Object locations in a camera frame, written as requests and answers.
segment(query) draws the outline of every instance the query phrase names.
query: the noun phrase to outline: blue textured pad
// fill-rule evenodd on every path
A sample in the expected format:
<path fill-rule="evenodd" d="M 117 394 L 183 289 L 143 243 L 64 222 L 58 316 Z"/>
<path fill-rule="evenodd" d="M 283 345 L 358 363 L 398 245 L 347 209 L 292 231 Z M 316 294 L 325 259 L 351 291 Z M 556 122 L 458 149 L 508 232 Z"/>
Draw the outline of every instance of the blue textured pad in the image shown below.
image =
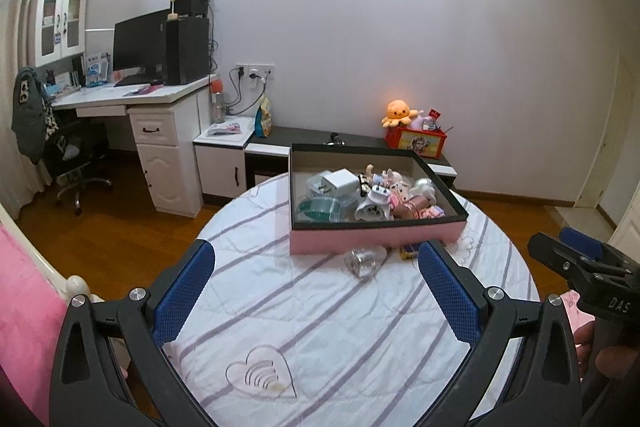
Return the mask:
<path fill-rule="evenodd" d="M 597 239 L 584 235 L 582 232 L 570 227 L 564 227 L 564 229 L 560 230 L 558 239 L 590 259 L 598 260 L 602 258 L 602 243 Z"/>
<path fill-rule="evenodd" d="M 165 293 L 154 314 L 153 336 L 156 344 L 175 340 L 193 305 L 200 297 L 215 264 L 210 243 L 204 242 Z"/>
<path fill-rule="evenodd" d="M 478 308 L 429 243 L 420 247 L 418 268 L 456 338 L 474 347 L 481 335 Z"/>

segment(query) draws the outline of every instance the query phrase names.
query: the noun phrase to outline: wall socket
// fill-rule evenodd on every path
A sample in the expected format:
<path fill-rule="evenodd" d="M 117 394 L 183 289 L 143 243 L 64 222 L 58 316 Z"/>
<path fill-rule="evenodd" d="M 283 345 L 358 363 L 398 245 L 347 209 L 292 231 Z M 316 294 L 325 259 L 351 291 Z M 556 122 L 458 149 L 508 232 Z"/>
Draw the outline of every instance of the wall socket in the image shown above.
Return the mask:
<path fill-rule="evenodd" d="M 249 75 L 252 73 L 252 70 L 255 70 L 255 73 L 258 76 L 267 79 L 267 82 L 271 82 L 275 79 L 276 76 L 276 67 L 272 64 L 236 64 L 236 68 L 239 67 L 244 68 L 244 76 L 240 82 L 253 82 L 252 79 L 249 78 Z"/>

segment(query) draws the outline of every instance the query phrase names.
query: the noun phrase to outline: open box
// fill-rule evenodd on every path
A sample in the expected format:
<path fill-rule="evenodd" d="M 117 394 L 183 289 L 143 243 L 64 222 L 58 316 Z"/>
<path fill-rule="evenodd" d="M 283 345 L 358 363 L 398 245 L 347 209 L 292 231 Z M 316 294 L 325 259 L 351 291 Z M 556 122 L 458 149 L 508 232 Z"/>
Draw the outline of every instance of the open box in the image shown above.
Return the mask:
<path fill-rule="evenodd" d="M 354 174 L 392 169 L 413 180 L 428 177 L 436 188 L 437 205 L 444 217 L 356 221 L 338 223 L 306 221 L 298 218 L 298 205 L 309 197 L 307 181 L 320 172 L 349 169 Z M 352 248 L 398 248 L 429 239 L 454 243 L 466 225 L 468 214 L 456 197 L 420 156 L 413 151 L 374 147 L 293 144 L 289 151 L 289 251 L 297 253 L 343 252 Z"/>

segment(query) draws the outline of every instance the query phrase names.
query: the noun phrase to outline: human hand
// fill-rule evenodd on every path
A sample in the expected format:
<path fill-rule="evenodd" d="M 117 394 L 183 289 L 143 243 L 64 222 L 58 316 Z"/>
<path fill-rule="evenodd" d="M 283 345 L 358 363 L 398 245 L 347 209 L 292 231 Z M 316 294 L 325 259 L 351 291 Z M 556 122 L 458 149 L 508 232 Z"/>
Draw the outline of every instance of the human hand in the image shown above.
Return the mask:
<path fill-rule="evenodd" d="M 595 321 L 588 322 L 574 331 L 578 371 L 584 377 L 589 367 L 591 349 L 593 349 L 593 327 Z M 596 368 L 607 378 L 621 380 L 634 365 L 639 349 L 629 346 L 605 347 L 596 355 Z"/>

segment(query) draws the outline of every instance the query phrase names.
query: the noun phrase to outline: round table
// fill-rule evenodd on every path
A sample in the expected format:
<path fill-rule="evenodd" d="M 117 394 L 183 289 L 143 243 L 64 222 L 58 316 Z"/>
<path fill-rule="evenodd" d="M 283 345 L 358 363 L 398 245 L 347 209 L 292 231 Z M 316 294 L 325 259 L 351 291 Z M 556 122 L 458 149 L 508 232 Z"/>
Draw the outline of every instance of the round table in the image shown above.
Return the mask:
<path fill-rule="evenodd" d="M 473 203 L 447 250 L 485 285 L 538 300 L 529 269 Z M 286 174 L 222 208 L 199 237 L 216 267 L 178 338 L 166 344 L 187 387 L 219 425 L 411 426 L 468 351 L 449 328 L 416 261 L 390 255 L 359 280 L 341 255 L 289 254 Z M 511 369 L 510 342 L 476 415 Z"/>

